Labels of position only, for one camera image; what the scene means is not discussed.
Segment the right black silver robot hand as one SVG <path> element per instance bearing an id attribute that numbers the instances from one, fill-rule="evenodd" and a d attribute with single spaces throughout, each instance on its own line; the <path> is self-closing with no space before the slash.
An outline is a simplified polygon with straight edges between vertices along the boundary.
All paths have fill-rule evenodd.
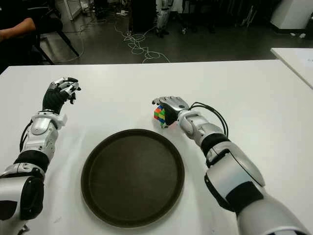
<path id="1" fill-rule="evenodd" d="M 190 109 L 189 105 L 178 96 L 161 96 L 153 99 L 152 104 L 160 109 L 157 119 L 162 129 L 179 121 L 180 116 L 188 113 Z"/>

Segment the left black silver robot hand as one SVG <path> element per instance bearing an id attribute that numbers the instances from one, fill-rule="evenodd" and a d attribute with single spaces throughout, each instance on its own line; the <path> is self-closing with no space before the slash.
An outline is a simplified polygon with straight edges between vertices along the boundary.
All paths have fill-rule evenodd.
<path id="1" fill-rule="evenodd" d="M 44 95 L 42 110 L 59 115 L 65 102 L 69 100 L 70 104 L 74 104 L 76 92 L 80 90 L 79 81 L 72 77 L 62 77 L 52 82 Z"/>

